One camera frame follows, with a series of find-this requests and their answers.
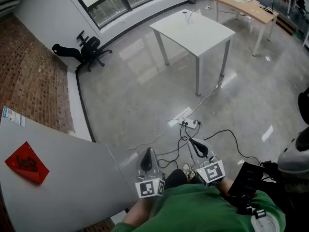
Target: white table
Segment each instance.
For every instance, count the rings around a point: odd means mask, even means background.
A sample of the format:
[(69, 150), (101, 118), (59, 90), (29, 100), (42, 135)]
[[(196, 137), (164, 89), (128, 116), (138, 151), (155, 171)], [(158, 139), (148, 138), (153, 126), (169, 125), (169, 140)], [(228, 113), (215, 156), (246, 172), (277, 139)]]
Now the white table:
[(198, 96), (201, 94), (203, 58), (206, 52), (220, 43), (225, 43), (225, 54), (218, 83), (222, 82), (234, 31), (189, 10), (176, 12), (153, 23), (150, 27), (154, 30), (166, 65), (169, 65), (169, 59), (160, 34), (165, 35), (196, 57), (196, 94)]

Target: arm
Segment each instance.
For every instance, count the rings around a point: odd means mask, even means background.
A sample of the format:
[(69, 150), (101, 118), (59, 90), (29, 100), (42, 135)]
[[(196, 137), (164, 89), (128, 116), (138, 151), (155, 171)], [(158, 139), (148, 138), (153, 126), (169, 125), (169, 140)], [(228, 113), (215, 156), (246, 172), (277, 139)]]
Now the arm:
[(216, 187), (221, 192), (222, 195), (229, 196), (228, 191), (230, 190), (233, 183), (234, 183), (233, 180), (224, 178), (218, 185), (216, 185)]
[(153, 203), (154, 201), (151, 199), (139, 199), (122, 222), (135, 228), (139, 227), (148, 220)]

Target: black office chair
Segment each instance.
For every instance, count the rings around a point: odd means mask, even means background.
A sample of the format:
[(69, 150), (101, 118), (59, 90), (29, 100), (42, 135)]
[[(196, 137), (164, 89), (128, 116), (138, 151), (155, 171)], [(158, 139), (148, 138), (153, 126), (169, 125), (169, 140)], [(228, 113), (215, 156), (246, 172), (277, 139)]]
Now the black office chair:
[(83, 33), (84, 30), (77, 36), (76, 39), (80, 39), (82, 41), (79, 46), (83, 46), (81, 49), (81, 54), (85, 61), (89, 62), (88, 71), (91, 71), (90, 67), (95, 60), (97, 60), (101, 64), (101, 66), (104, 67), (105, 64), (100, 61), (99, 57), (107, 52), (112, 53), (112, 50), (103, 51), (101, 48), (98, 49), (98, 46), (101, 44), (100, 40), (94, 36), (91, 37), (90, 40), (88, 40), (89, 36), (84, 39)]
[(52, 48), (52, 51), (58, 56), (76, 58), (82, 64), (89, 63), (87, 68), (89, 72), (91, 71), (90, 67), (95, 62), (95, 60), (97, 60), (101, 66), (105, 66), (105, 64), (100, 61), (99, 57), (107, 52), (112, 53), (112, 50), (103, 51), (102, 47), (98, 48), (101, 42), (97, 37), (91, 37), (90, 40), (88, 40), (89, 36), (87, 36), (84, 39), (83, 33), (84, 30), (76, 38), (77, 40), (80, 39), (82, 41), (79, 45), (83, 46), (81, 52), (75, 48), (66, 48), (60, 46), (59, 44), (55, 44)]

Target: red paper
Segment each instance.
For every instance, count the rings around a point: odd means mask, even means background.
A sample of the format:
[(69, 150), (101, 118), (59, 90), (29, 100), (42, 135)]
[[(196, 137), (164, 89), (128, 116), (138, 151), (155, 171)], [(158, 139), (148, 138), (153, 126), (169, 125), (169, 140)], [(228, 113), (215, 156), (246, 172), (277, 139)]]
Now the red paper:
[(6, 165), (22, 176), (41, 184), (49, 170), (34, 153), (28, 142), (21, 145), (7, 160)]

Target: shoe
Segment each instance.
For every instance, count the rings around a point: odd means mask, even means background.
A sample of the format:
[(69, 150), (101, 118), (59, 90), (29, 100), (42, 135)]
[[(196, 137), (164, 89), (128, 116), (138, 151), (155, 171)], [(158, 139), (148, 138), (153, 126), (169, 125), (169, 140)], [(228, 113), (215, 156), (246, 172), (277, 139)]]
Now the shoe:
[(185, 163), (183, 165), (182, 171), (184, 172), (185, 176), (188, 178), (190, 172), (191, 172), (191, 166), (189, 163)]
[(191, 170), (191, 172), (188, 176), (188, 181), (192, 180), (194, 176), (195, 176), (195, 172), (193, 170)]

